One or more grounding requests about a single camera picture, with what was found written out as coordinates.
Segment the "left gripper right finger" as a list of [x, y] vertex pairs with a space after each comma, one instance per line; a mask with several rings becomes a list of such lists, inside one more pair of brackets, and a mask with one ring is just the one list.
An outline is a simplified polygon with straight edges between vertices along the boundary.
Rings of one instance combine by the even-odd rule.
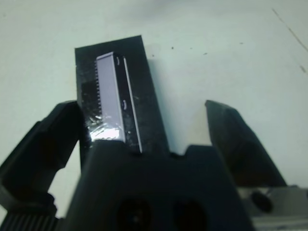
[[286, 187], [287, 183], [253, 130], [233, 107], [205, 102], [210, 139], [240, 187]]

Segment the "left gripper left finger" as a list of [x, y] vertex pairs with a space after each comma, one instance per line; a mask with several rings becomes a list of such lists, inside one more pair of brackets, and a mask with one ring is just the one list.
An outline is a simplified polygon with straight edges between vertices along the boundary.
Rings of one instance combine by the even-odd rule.
[[0, 204], [8, 212], [55, 215], [48, 193], [58, 170], [64, 168], [83, 129], [76, 101], [67, 101], [37, 122], [0, 166]]

